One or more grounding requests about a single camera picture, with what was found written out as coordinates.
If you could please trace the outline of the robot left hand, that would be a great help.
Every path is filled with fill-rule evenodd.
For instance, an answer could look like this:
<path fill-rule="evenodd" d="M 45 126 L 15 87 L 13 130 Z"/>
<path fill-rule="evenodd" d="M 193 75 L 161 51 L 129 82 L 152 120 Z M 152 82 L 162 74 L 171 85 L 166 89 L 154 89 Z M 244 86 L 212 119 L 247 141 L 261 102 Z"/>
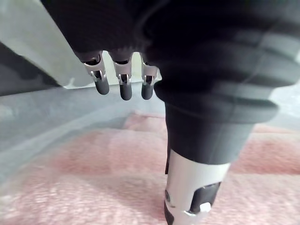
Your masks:
<path fill-rule="evenodd" d="M 44 0 L 98 92 L 102 52 L 129 100 L 131 58 L 142 58 L 142 98 L 165 103 L 164 211 L 195 225 L 210 211 L 257 123 L 278 112 L 269 97 L 300 78 L 297 0 Z"/>

